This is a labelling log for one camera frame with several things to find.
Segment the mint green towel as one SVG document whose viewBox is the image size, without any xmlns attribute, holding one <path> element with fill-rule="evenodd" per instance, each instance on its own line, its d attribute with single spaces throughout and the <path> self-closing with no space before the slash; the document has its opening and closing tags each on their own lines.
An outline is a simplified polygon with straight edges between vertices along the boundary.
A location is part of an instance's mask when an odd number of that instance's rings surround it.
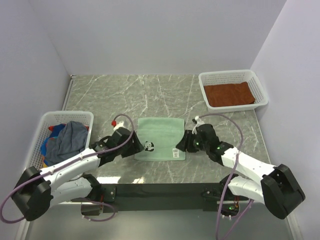
<svg viewBox="0 0 320 240">
<path fill-rule="evenodd" d="M 186 153 L 176 145 L 185 133 L 185 120 L 170 117 L 138 119 L 137 137 L 143 150 L 134 155 L 138 161 L 184 161 Z"/>
</svg>

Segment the rust brown towel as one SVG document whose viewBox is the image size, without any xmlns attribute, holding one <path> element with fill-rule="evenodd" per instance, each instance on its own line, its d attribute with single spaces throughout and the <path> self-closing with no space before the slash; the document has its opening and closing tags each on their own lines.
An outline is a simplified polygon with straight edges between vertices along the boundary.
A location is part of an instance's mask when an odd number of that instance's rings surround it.
<svg viewBox="0 0 320 240">
<path fill-rule="evenodd" d="M 230 107 L 254 104 L 256 99 L 247 82 L 204 86 L 211 107 Z"/>
</svg>

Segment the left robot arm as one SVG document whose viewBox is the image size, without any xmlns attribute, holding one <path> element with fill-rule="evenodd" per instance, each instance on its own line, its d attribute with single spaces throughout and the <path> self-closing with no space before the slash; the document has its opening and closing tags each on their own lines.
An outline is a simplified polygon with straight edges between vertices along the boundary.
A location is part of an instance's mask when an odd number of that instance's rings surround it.
<svg viewBox="0 0 320 240">
<path fill-rule="evenodd" d="M 92 143 L 63 162 L 39 170 L 34 166 L 27 168 L 11 199 L 29 222 L 62 202 L 76 199 L 100 202 L 104 195 L 102 185 L 88 172 L 112 162 L 117 156 L 126 158 L 143 150 L 136 132 L 120 127 L 111 136 Z"/>
</svg>

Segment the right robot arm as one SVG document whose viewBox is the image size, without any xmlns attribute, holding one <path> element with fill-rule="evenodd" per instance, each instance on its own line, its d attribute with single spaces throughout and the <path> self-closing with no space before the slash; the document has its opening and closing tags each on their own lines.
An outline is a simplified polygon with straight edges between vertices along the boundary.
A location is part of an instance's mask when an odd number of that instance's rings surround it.
<svg viewBox="0 0 320 240">
<path fill-rule="evenodd" d="M 220 194 L 226 200 L 234 196 L 254 200 L 283 220 L 306 199 L 288 166 L 268 164 L 241 152 L 219 140 L 211 124 L 186 130 L 176 148 L 188 153 L 203 151 L 213 162 L 235 169 L 231 177 L 219 182 Z"/>
</svg>

